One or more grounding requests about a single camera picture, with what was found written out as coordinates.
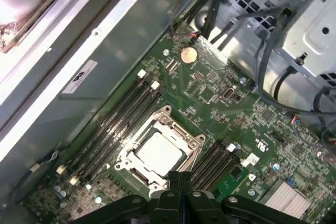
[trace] screw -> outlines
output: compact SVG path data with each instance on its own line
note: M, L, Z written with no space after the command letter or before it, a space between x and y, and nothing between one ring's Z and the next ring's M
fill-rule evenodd
M238 202L238 199L235 198L235 197L230 197L228 200L229 200L231 203L237 203L237 202Z
M192 141L190 141L189 145L190 145L191 148L195 148L197 143L194 140L192 140Z
M136 198L136 199L132 200L132 203L140 203L140 202L141 202L141 199L139 199L139 198Z
M241 77L240 79L239 79L239 82L240 82L240 84L245 84L246 83L246 78L245 77Z
M253 189L250 189L250 190L248 191L248 194L251 195L251 196L255 196L256 191L254 191Z
M169 55L169 50L168 49L164 49L163 50L163 55L168 56Z
M247 28L251 29L253 27L253 24L251 22L247 23Z
M195 191L195 192L193 192L193 196L194 197L199 197L199 196L201 196L202 194L199 192L199 191Z

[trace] white label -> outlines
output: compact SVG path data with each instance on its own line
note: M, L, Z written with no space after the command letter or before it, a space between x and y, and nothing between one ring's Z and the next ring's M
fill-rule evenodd
M97 64L98 63L94 60L89 60L88 62L86 62L82 69L79 70L79 72L72 79L72 81L66 86L62 94L73 94Z
M262 152L268 151L267 143L265 143L263 140L256 139L257 147Z
M259 161L259 157L257 157L255 154L251 153L248 157L247 157L247 161L252 164L253 166L255 166L258 161Z

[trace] black cable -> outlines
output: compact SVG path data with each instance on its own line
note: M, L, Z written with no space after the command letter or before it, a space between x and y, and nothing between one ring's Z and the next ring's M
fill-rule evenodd
M197 0L196 3L188 10L188 12L183 16L182 19L186 20L186 22L190 24L207 1L208 0Z
M172 15L172 20L170 22L170 32L171 32L171 36L189 36L190 34L189 33L182 33L182 34L178 34L176 33L175 31L175 28L174 28L174 24L176 23L176 19L177 19L177 16L178 16L178 11L182 5L184 0L179 0L178 3L175 5L175 7L173 8L173 15Z
M266 39L268 36L268 33L265 30L262 30L259 33L259 38L261 39L260 44L257 48L257 51L254 54L253 57L253 70L254 70L254 76L255 76L255 83L258 83L258 61L259 61L259 54L261 52L261 50L264 48L264 45L266 43Z
M231 39L234 37L237 31L243 26L244 20L246 18L257 18L257 17L267 17L267 16L277 17L283 11L283 9L284 8L282 7L275 7L275 8L268 9L268 10L259 10L257 12L247 13L247 14L242 14L242 15L237 16L236 18L238 19L238 22L233 26L232 30L229 29L231 30L230 33L227 35L224 41L218 46L218 50L222 51L226 47L226 45L231 41ZM226 32L224 32L224 29L212 41L216 42L224 34L226 34Z
M278 80L277 84L275 85L274 88L274 93L273 93L273 98L275 100L278 101L278 97L279 97L279 91L281 88L281 85L283 84L283 82L291 75L297 73L296 69L293 68L292 66L289 66L288 68L286 68L285 73L280 77L280 79Z
M322 96L328 95L330 92L330 90L328 88L322 88L314 97L314 101L313 101L313 109L314 111L317 112L321 112L321 98ZM326 121L324 120L324 118L322 116L318 116L318 119L321 123L321 131L324 131L327 127L327 124L325 123Z
M231 28L234 26L235 23L233 23L232 21L230 21L224 28L222 31L220 31L220 33L215 37L213 38L210 43L211 44L214 44L216 43L220 38L222 38L228 31L231 30Z
M206 21L202 28L202 35L206 39L209 39L211 31L214 29L221 1L222 0L211 1L211 5L208 10L208 15L206 16Z
M316 112L316 111L306 111L306 110L300 110L296 108L292 108L286 105L283 105L276 100L273 100L272 98L269 98L266 96L264 93L264 82L265 82L265 75L267 71L267 65L269 58L271 56L272 50L275 47L276 43L278 42L278 39L282 35L282 30L287 22L287 16L286 15L281 15L277 22L276 25L271 33L270 39L268 40L266 44L266 48L263 54L263 57L261 58L260 66L259 66L259 75L258 75L258 94L260 95L261 99L270 104L273 105L276 108L279 108L281 110L287 110L290 111L294 114L301 114L305 116L336 116L336 112Z

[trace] capacitor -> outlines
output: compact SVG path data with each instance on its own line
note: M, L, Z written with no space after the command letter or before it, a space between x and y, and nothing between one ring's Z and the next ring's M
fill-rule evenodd
M59 204L59 206L61 208L66 208L67 207L67 203L66 202L61 202L61 204Z
M54 190L59 193L61 191L61 187L60 186L55 186Z
M240 84L244 85L246 83L247 79L245 77L241 77L239 79Z
M273 170L275 170L276 172L280 170L280 165L278 163L274 163L271 165Z
M102 199L101 199L99 196L97 196L97 197L94 199L94 201L95 201L95 203L100 204L100 203L102 202Z
M60 191L59 192L59 194L60 194L60 196L62 197L62 198L65 198L65 196L67 196L67 193L65 192L65 191Z

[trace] mounting screw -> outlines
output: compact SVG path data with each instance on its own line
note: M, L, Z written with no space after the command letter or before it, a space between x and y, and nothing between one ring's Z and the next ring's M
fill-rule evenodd
M199 191L193 192L194 197L200 197L202 194Z
M253 23L252 22L247 23L247 28L251 29L252 27L253 27Z
M194 140L192 140L190 141L189 145L191 148L195 148L197 146L197 143Z
M228 200L229 200L231 203L237 203L237 202L238 202L238 199L235 198L235 197L230 197Z
M255 196L256 191L254 191L253 189L250 189L250 190L248 191L248 194L251 195L251 196Z
M169 50L168 49L164 49L163 50L163 55L168 56L169 55Z

